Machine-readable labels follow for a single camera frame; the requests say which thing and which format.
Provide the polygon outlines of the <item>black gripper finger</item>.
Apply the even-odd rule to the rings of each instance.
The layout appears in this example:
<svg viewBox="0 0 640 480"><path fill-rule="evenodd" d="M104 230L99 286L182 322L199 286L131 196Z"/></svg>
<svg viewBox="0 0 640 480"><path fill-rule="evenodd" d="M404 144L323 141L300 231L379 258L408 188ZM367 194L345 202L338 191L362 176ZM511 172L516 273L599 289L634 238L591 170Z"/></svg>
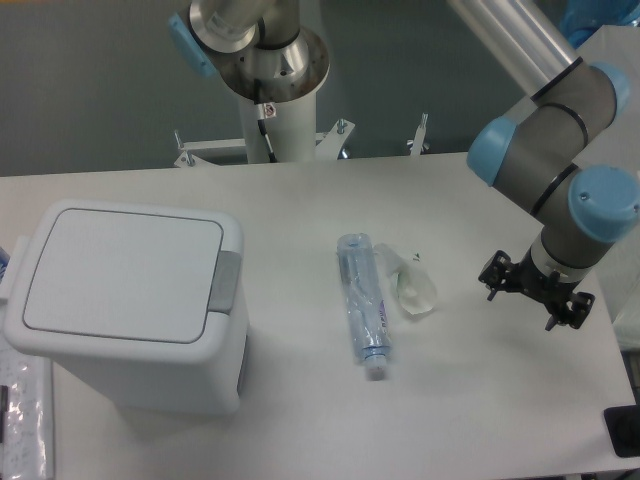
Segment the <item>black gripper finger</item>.
<svg viewBox="0 0 640 480"><path fill-rule="evenodd" d="M586 292L572 292L566 298L546 301L544 306L549 313L545 325L546 331L556 326L569 326L578 330L589 316L595 301L595 296Z"/></svg>
<svg viewBox="0 0 640 480"><path fill-rule="evenodd" d="M498 292L508 291L511 287L513 263L511 257L498 250L482 268L478 280L489 290L488 301L492 301Z"/></svg>

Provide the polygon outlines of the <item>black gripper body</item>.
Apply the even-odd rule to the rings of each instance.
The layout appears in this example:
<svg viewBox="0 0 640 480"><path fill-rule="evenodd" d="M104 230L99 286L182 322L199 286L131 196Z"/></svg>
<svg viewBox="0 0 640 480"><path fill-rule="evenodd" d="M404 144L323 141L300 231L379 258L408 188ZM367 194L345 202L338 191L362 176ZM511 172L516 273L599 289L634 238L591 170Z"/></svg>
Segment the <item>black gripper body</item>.
<svg viewBox="0 0 640 480"><path fill-rule="evenodd" d="M508 293L522 293L541 304L560 304L570 299L576 283L563 283L558 274L543 274L526 253L507 273L504 287Z"/></svg>

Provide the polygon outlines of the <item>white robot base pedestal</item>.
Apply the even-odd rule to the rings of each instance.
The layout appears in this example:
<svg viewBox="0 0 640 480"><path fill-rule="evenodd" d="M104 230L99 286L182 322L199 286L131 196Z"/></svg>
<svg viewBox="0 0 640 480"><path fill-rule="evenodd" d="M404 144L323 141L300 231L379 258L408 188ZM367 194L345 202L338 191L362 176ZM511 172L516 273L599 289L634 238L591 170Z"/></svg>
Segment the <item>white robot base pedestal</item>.
<svg viewBox="0 0 640 480"><path fill-rule="evenodd" d="M305 27L282 48L252 46L233 55L221 77L236 95L242 133L244 119L251 111L279 119L297 115L316 133L316 95L329 68L325 43Z"/></svg>

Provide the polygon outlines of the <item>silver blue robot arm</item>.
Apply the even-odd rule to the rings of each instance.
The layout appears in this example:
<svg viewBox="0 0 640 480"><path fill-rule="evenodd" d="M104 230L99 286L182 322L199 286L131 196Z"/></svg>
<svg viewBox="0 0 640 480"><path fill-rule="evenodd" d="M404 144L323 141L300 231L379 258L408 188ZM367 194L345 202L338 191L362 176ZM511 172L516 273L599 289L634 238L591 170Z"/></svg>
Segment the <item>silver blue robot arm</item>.
<svg viewBox="0 0 640 480"><path fill-rule="evenodd" d="M575 160L622 113L626 76L587 63L530 1L456 1L453 9L534 103L475 138L468 167L542 224L519 262L497 252L480 280L542 304L550 326L579 328L594 298L579 283L639 221L639 183ZM315 95L329 72L323 40L296 1L192 1L172 15L176 49L199 75L219 75L239 101L252 163L317 160Z"/></svg>

